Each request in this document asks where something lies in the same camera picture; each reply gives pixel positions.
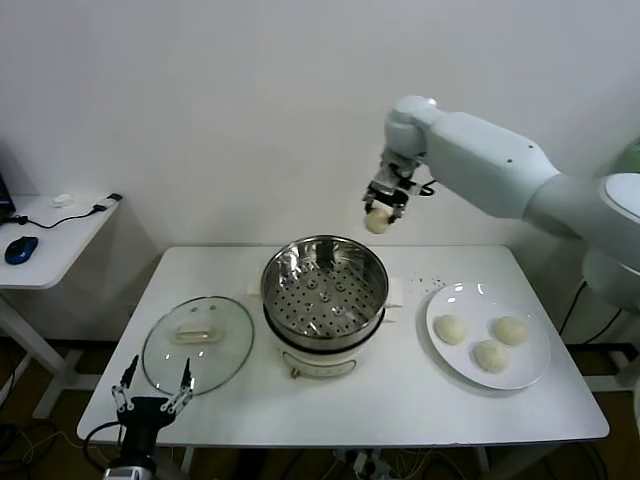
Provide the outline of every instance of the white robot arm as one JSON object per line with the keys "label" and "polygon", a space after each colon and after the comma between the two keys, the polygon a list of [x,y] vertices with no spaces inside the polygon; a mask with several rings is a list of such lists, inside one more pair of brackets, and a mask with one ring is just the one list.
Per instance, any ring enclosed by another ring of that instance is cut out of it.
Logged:
{"label": "white robot arm", "polygon": [[[443,112],[422,97],[395,105],[385,139],[380,170],[364,197],[371,231],[400,218],[409,195],[432,193],[411,181],[425,164],[435,180],[488,215],[583,238],[591,288],[613,305],[640,309],[640,175],[569,177],[535,142],[466,113]],[[376,201],[392,213],[374,208]]]}

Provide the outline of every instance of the dough ball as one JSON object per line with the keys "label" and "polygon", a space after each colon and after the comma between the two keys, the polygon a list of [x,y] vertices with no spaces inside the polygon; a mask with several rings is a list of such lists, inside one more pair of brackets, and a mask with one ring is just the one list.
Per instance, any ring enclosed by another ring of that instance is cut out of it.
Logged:
{"label": "dough ball", "polygon": [[443,342],[458,345],[467,336],[467,325],[456,315],[443,315],[436,320],[436,333]]}
{"label": "dough ball", "polygon": [[474,347],[473,356],[484,370],[491,373],[500,373],[510,363],[507,349],[497,340],[480,342]]}
{"label": "dough ball", "polygon": [[389,228],[389,214],[382,208],[374,208],[367,213],[364,224],[371,233],[384,233]]}
{"label": "dough ball", "polygon": [[519,318],[502,317],[493,324],[493,333],[505,345],[516,347],[529,336],[529,330]]}

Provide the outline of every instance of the computer mouse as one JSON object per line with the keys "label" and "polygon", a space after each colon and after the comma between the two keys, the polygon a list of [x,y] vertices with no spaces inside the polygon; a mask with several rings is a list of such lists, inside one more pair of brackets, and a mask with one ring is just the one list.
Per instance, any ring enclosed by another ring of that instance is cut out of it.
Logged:
{"label": "computer mouse", "polygon": [[31,258],[37,246],[37,237],[21,237],[9,244],[4,252],[4,259],[10,265],[20,265]]}

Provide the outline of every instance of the white wall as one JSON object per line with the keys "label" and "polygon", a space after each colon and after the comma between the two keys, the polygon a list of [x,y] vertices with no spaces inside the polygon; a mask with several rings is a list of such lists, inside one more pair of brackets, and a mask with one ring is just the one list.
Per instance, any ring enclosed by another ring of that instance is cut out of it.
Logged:
{"label": "white wall", "polygon": [[406,94],[592,174],[640,132],[639,15],[623,0],[0,0],[13,190],[126,196],[58,287],[14,302],[48,337],[115,338],[168,245],[322,232],[506,243],[554,313],[579,277],[555,240],[442,188],[373,237],[360,197]]}

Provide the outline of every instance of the floor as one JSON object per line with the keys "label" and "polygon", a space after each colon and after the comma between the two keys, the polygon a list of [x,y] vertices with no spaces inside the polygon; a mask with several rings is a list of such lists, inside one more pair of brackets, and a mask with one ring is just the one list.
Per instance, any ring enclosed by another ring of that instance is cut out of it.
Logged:
{"label": "floor", "polygon": [[[10,378],[11,367],[9,359],[3,354],[8,352],[16,364],[23,352],[17,346],[0,345],[0,382]],[[92,348],[85,353],[79,370],[82,373],[100,373],[106,366],[112,353],[111,348]],[[576,363],[586,374],[611,373],[613,366],[606,357],[600,353],[576,353]],[[45,390],[49,374],[37,363],[32,362],[22,378],[16,382],[13,392],[0,412],[0,422],[13,423],[25,428],[26,434],[32,443],[45,439],[51,435],[51,427],[40,425],[29,429],[35,423],[31,419],[31,412],[35,408],[40,394]],[[75,427],[82,416],[84,408],[89,401],[90,394],[85,392],[64,393],[56,405],[50,422],[57,429],[66,432],[69,439],[80,444],[75,435]],[[526,472],[517,477],[517,480],[569,480],[580,478],[583,480],[597,480],[608,478],[609,480],[628,480],[640,478],[640,439],[633,414],[632,399],[630,394],[607,393],[597,394],[596,399],[603,409],[611,425],[611,434],[604,440],[593,442],[591,446],[581,447],[578,444],[568,444],[549,455],[545,462],[539,462]],[[9,460],[21,458],[27,450],[27,443],[20,437],[7,450],[1,451],[2,438],[0,438],[0,476],[5,478],[31,478],[34,480],[50,480],[51,478],[65,478],[68,480],[99,479],[101,475],[95,471],[83,458],[80,449],[69,445],[61,436],[56,437],[51,451],[46,453],[41,460],[34,462],[28,472],[3,473],[15,469],[15,463],[7,463]],[[49,442],[44,442],[36,451],[37,457],[43,453],[42,447]],[[606,474],[597,472],[600,466],[594,454],[594,447],[602,457],[606,465]],[[499,461],[508,455],[510,449],[506,447],[488,449],[489,459],[492,462]],[[479,470],[475,453],[469,448],[441,450],[460,469],[466,480],[476,478]],[[112,447],[95,449],[93,455],[100,459],[99,455],[112,458],[115,450]],[[165,449],[167,455],[173,453],[176,462],[180,460],[182,451],[175,449],[171,452]],[[262,452],[265,456],[264,465],[258,473],[247,473],[253,466],[251,460],[241,452],[234,449],[208,449],[198,450],[194,458],[192,478],[194,480],[219,480],[228,479],[259,479],[259,480],[349,480],[355,479],[350,471],[342,471],[338,466],[328,475],[324,476],[334,463],[334,457],[330,450],[271,450]],[[424,451],[399,451],[386,450],[383,456],[388,462],[407,477],[413,467],[419,467],[424,460]],[[412,478],[428,480],[455,480],[459,479],[450,469],[446,468],[440,457],[432,455],[422,464],[428,466],[416,471]]]}

